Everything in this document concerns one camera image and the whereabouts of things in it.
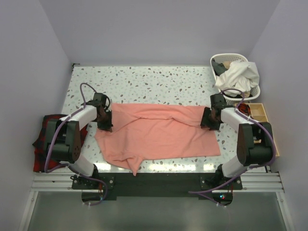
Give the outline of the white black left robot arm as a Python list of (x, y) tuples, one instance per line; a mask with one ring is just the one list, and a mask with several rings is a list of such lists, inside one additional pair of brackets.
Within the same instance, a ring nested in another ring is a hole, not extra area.
[(83, 184), (89, 189), (100, 183), (97, 167), (81, 154), (81, 130), (90, 122), (96, 122), (102, 131), (112, 131), (112, 111), (109, 97), (95, 93), (93, 99), (81, 108), (60, 119), (47, 122), (43, 151), (46, 155), (45, 173), (68, 167), (72, 172), (83, 175)]

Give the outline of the pink t shirt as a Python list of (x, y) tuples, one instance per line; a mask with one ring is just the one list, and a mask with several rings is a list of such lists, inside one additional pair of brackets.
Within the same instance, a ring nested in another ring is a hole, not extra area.
[(109, 164), (137, 175), (145, 160), (219, 156), (215, 132), (201, 127), (203, 106), (112, 104), (112, 130), (97, 130)]

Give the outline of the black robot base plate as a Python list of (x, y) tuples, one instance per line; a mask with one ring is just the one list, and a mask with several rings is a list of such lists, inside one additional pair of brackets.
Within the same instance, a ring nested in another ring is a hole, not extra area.
[(73, 175), (73, 190), (82, 190), (83, 202), (116, 200), (118, 197), (197, 197), (189, 191), (206, 191), (214, 173), (99, 173), (105, 184)]

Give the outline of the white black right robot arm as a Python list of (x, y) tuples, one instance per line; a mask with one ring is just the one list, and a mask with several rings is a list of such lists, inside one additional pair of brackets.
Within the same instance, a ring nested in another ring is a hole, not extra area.
[(228, 105), (222, 94), (211, 95), (210, 102), (211, 106), (204, 109), (200, 126), (219, 130), (224, 123), (237, 132), (236, 156), (219, 165), (215, 171), (215, 185), (226, 189), (231, 184), (231, 178), (274, 162), (276, 149), (272, 127), (270, 123), (254, 120), (237, 107)]

